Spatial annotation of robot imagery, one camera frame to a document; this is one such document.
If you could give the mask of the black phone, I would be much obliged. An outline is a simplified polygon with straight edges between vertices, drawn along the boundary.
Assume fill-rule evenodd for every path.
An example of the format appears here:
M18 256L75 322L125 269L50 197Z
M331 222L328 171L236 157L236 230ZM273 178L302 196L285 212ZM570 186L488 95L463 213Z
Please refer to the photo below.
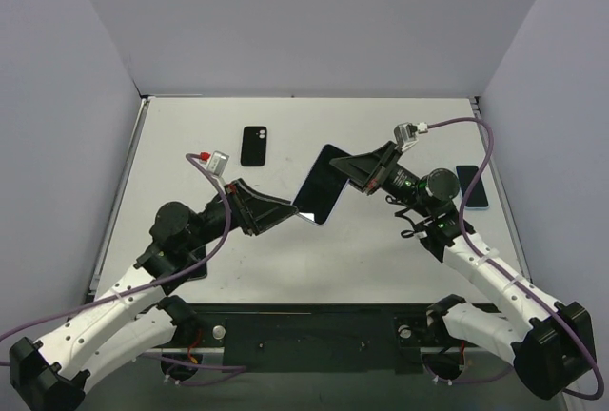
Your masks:
M189 255L187 268L195 266L195 269L187 275L188 281L202 280L207 277L207 264L203 263L206 258L206 246L201 245L200 247L192 250Z

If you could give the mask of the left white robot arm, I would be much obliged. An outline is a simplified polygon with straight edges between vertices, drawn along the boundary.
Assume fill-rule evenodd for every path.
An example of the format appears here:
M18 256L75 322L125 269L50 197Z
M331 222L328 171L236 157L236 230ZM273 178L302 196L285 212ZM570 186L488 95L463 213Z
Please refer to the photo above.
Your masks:
M174 291L209 258L206 245L234 229L258 236L297 211L241 179L201 213L180 202L164 204L151 244L100 299L41 338L10 348L10 384L31 410L75 410L100 380L149 349L190 343L200 323Z

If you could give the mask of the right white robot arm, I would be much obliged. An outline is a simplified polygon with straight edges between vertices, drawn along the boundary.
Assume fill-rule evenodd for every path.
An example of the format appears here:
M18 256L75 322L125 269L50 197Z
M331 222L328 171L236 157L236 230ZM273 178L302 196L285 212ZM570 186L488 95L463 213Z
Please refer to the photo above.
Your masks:
M419 178L399 163L392 142L330 164L360 192L383 190L388 200L413 211L421 245L439 262L474 285L496 307L487 313L465 298L449 295L427 310L425 332L435 343L471 343L512 366L534 395L549 400L589 371L597 371L589 313L539 290L490 248L460 215L453 200L458 177L437 168Z

